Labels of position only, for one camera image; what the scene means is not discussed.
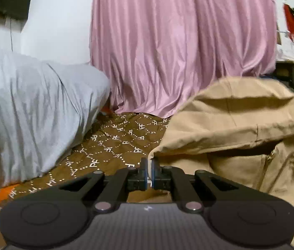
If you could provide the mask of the beige Champion hooded jacket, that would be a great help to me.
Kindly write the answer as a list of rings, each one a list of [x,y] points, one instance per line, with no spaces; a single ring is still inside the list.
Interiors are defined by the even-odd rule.
[[[294,206],[294,92],[274,79],[220,79],[171,117],[148,154],[154,158],[187,174],[209,171]]]

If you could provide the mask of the grey bundled duvet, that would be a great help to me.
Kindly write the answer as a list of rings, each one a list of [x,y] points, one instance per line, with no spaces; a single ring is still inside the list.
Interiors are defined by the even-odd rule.
[[[53,169],[91,129],[110,82],[87,64],[0,49],[0,188]]]

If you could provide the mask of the brown cartoon print bedspread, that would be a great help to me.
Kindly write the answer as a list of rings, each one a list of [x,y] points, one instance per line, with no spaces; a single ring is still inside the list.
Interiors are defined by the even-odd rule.
[[[48,174],[0,189],[0,210],[13,199],[56,186],[95,170],[106,175],[140,165],[164,135],[168,118],[144,113],[99,115],[82,143]],[[0,233],[0,249],[5,242]]]

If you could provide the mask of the pink satin curtain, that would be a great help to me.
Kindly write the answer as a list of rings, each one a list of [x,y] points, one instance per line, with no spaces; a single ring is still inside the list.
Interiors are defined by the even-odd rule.
[[[273,0],[93,0],[91,62],[117,113],[173,115],[229,76],[273,71]]]

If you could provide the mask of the red hanging wall ornament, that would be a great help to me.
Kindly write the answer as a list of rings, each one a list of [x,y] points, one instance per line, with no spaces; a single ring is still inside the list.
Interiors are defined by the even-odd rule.
[[[283,5],[285,18],[286,18],[286,25],[289,31],[289,38],[294,43],[294,8],[290,7],[288,4]]]

